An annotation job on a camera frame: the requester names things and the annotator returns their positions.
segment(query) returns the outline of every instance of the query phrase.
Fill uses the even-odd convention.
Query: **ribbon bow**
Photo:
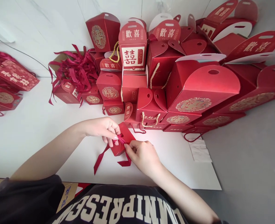
[[[117,135],[118,136],[118,139],[120,141],[120,143],[122,145],[124,145],[126,143],[126,141],[123,139],[123,134],[119,134]],[[104,151],[98,156],[98,159],[94,165],[94,175],[96,174],[97,172],[97,169],[102,161],[102,158],[104,156],[104,153],[110,148],[110,146],[107,144],[106,148],[104,149]],[[126,157],[128,159],[128,161],[119,161],[118,164],[120,164],[121,166],[130,166],[131,165],[131,159],[129,157],[129,155],[127,154],[127,152],[125,151],[126,153]]]

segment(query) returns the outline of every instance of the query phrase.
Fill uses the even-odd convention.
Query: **gold rope handle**
[[[144,112],[142,113],[142,115],[143,115],[143,120],[141,121],[141,125],[143,127],[152,128],[152,127],[155,127],[158,124],[158,119],[159,119],[160,114],[157,115],[157,117],[156,117],[156,124],[154,124],[154,125],[144,125]]]
[[[113,52],[111,54],[111,56],[109,57],[109,59],[112,61],[112,62],[115,62],[115,63],[118,63],[119,60],[120,60],[120,55],[119,55],[119,46],[117,47],[117,45],[119,44],[119,41],[116,42],[115,46],[113,47]],[[114,56],[115,52],[116,52],[116,47],[117,47],[117,55],[118,55],[118,60],[115,61],[114,59],[112,59],[112,56]]]
[[[166,87],[166,85],[167,85],[167,83],[168,83],[168,81],[169,81],[169,78],[170,78],[170,76],[171,76],[171,73],[168,75],[167,81],[166,81],[165,85],[162,87],[162,89],[164,89],[164,88]]]
[[[150,89],[152,89],[152,80],[153,80],[154,75],[156,74],[157,69],[159,68],[159,66],[160,66],[160,62],[156,65],[156,68],[155,68],[155,70],[154,70],[154,72],[153,72],[153,75],[152,75],[152,77],[151,77],[151,79],[150,79]]]

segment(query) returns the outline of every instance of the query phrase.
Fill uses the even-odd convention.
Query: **white table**
[[[79,108],[78,104],[65,104],[58,98],[54,106],[50,105],[51,80],[40,80],[30,92],[24,93],[15,110],[0,117],[0,178],[10,176],[31,155],[69,126],[85,119],[103,117],[102,105],[84,103]],[[121,123],[124,115],[111,118]],[[181,133],[147,130],[146,134],[133,135],[137,140],[149,140],[162,163],[189,187],[221,190],[212,163],[194,162],[189,144]],[[125,154],[114,157],[110,150],[105,153],[94,176],[94,164],[105,146],[101,137],[85,138],[58,175],[69,182],[154,185],[133,163],[130,167],[121,167],[117,161],[125,160]]]

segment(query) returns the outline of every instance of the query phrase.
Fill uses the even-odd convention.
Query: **stack of gift boxes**
[[[99,77],[81,94],[128,128],[205,133],[275,99],[275,31],[248,38],[258,20],[251,0],[229,0],[206,18],[157,15],[120,25],[102,13],[86,22]]]

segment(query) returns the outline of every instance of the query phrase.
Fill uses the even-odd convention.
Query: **white paper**
[[[189,142],[193,160],[195,162],[212,162],[206,143],[202,139],[197,139],[194,142]]]

